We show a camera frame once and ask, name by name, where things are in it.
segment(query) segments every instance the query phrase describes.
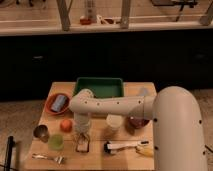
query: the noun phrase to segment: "red object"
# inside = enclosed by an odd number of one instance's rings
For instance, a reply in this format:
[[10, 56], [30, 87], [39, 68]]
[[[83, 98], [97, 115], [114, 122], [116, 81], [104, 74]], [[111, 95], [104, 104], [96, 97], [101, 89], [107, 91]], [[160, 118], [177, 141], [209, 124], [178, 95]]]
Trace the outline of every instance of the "red object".
[[70, 132], [72, 130], [72, 121], [70, 119], [64, 119], [60, 123], [60, 129], [63, 132]]
[[149, 123], [149, 120], [135, 118], [135, 117], [129, 117], [128, 121], [135, 129], [142, 128]]
[[[58, 95], [64, 95], [64, 96], [66, 96], [67, 100], [66, 100], [65, 104], [63, 105], [62, 109], [60, 110], [60, 112], [55, 112], [55, 111], [51, 110], [51, 106], [54, 103], [54, 101], [56, 100], [56, 98], [57, 98]], [[44, 110], [45, 110], [46, 113], [51, 114], [51, 115], [62, 114], [62, 113], [64, 113], [68, 109], [68, 107], [69, 107], [69, 101], [70, 101], [70, 97], [67, 94], [65, 94], [65, 93], [55, 93], [55, 94], [52, 94], [46, 100], [45, 106], [44, 106]]]
[[90, 19], [82, 18], [80, 19], [81, 25], [90, 25], [92, 24], [92, 21]]

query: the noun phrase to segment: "white object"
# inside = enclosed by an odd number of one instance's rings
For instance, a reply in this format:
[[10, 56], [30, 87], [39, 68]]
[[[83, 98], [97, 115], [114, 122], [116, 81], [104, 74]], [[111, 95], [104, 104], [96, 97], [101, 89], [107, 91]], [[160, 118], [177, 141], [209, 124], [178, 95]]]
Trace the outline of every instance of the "white object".
[[141, 144], [141, 142], [125, 142], [125, 143], [110, 143], [107, 144], [108, 149], [110, 150], [119, 150], [121, 148], [126, 148], [126, 147], [136, 147], [139, 144]]
[[169, 87], [153, 105], [155, 167], [159, 171], [207, 171], [200, 108], [187, 90]]
[[92, 23], [97, 23], [97, 13], [94, 0], [84, 0], [85, 17], [90, 19]]
[[76, 115], [111, 113], [153, 119], [156, 171], [207, 171], [199, 105], [181, 87], [166, 88], [157, 97], [94, 99], [77, 95], [70, 101], [70, 110]]
[[[93, 98], [94, 95], [92, 91], [89, 89], [83, 89], [81, 90], [75, 97], [87, 97], [87, 98]], [[91, 127], [91, 121], [90, 121], [90, 113], [76, 113], [74, 112], [74, 129], [78, 133], [87, 133]]]
[[107, 115], [106, 123], [110, 127], [111, 130], [117, 131], [123, 123], [123, 117], [119, 116], [119, 115], [109, 114], [109, 115]]

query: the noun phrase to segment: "cup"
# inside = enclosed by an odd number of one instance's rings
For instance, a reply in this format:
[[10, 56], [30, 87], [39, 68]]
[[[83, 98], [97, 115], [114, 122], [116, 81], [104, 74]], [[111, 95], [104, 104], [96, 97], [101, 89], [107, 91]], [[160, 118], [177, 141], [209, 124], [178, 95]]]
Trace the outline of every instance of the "cup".
[[49, 139], [49, 131], [46, 125], [38, 125], [33, 131], [34, 137], [40, 139], [42, 142], [47, 143]]
[[123, 117], [119, 115], [108, 114], [106, 123], [112, 131], [118, 131], [123, 124]]
[[60, 134], [53, 134], [48, 140], [48, 147], [50, 150], [62, 150], [64, 147], [63, 136]]

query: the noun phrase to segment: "wooden table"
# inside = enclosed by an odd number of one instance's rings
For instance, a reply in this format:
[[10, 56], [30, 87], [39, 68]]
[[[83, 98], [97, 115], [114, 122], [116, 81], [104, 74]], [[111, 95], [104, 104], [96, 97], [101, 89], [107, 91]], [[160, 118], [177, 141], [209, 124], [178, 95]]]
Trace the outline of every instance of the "wooden table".
[[[54, 82], [49, 95], [63, 92], [72, 96], [75, 83]], [[155, 95], [156, 90], [153, 83], [124, 83], [124, 95], [138, 95], [141, 88], [146, 88], [150, 94]], [[33, 139], [29, 154], [25, 162], [27, 170], [154, 170], [154, 159], [144, 157], [135, 152], [134, 148], [125, 149], [116, 155], [109, 155], [103, 151], [103, 144], [107, 140], [133, 141], [149, 140], [152, 142], [152, 122], [142, 129], [133, 129], [126, 122], [117, 133], [108, 130], [105, 117], [93, 117], [90, 129], [90, 151], [83, 154], [75, 151], [74, 130], [71, 133], [62, 133], [59, 129], [60, 121], [64, 118], [72, 118], [71, 111], [66, 111], [63, 115], [50, 116], [42, 112], [39, 124], [48, 126], [50, 134], [60, 133], [64, 138], [64, 148], [61, 151], [51, 151], [47, 144], [37, 139]], [[65, 156], [66, 164], [58, 165], [53, 161], [32, 159], [33, 153], [48, 156]]]

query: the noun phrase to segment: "metal pole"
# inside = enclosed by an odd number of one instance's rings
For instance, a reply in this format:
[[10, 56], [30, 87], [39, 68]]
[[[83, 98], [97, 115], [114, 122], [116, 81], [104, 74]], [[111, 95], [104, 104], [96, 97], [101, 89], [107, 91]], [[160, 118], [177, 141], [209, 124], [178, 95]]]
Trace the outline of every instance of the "metal pole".
[[67, 9], [66, 0], [57, 0], [58, 10], [61, 18], [62, 30], [69, 31], [70, 29], [70, 19], [69, 12]]
[[7, 150], [6, 150], [6, 156], [5, 156], [4, 171], [10, 171], [12, 150], [14, 145], [15, 145], [15, 142], [13, 141], [13, 136], [9, 136], [7, 140]]
[[129, 15], [131, 9], [131, 0], [122, 1], [122, 11], [121, 11], [121, 28], [129, 28]]
[[205, 15], [200, 18], [200, 24], [202, 24], [203, 26], [208, 26], [211, 24], [212, 19], [213, 19], [213, 1], [211, 2]]

